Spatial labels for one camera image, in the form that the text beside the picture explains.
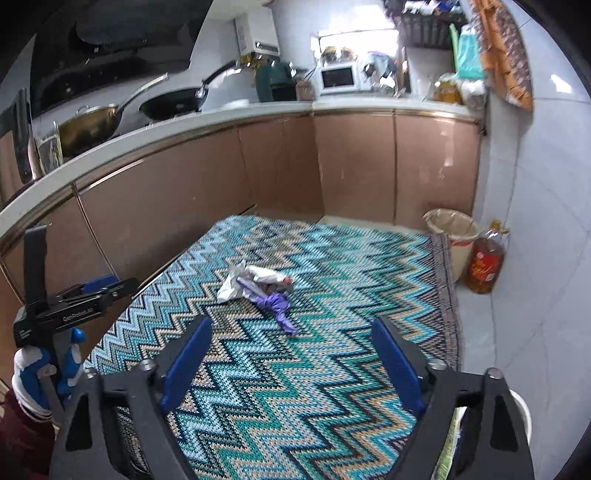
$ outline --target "blue zigzag rug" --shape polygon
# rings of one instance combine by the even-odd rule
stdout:
[[[295,279],[288,316],[298,336],[247,300],[216,303],[228,265],[242,260]],[[211,348],[168,417],[198,478],[379,478],[415,420],[376,355],[371,321],[389,316],[457,368],[455,304],[444,236],[233,216],[133,301],[87,366],[129,369],[205,314]]]

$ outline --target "white microwave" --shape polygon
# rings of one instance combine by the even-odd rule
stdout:
[[[372,79],[363,72],[359,61],[332,63],[314,72],[318,95],[331,93],[368,92]]]

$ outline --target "red label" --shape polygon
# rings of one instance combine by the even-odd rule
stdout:
[[[499,271],[502,258],[501,255],[491,255],[490,253],[483,252],[475,245],[469,274],[478,281],[492,281]]]

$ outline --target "cooking oil bottle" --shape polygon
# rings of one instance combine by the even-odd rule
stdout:
[[[466,271],[466,285],[475,293],[490,293],[503,266],[508,229],[493,220],[488,231],[474,242]]]

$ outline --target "kitchen counter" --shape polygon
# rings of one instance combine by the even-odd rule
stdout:
[[[258,103],[243,108],[218,109],[207,113],[183,115],[105,142],[70,160],[42,178],[0,212],[0,239],[17,222],[60,189],[94,169],[139,148],[215,125],[231,124],[266,116],[327,111],[416,111],[442,118],[480,120],[478,114],[461,105],[363,95],[326,97],[315,102]]]

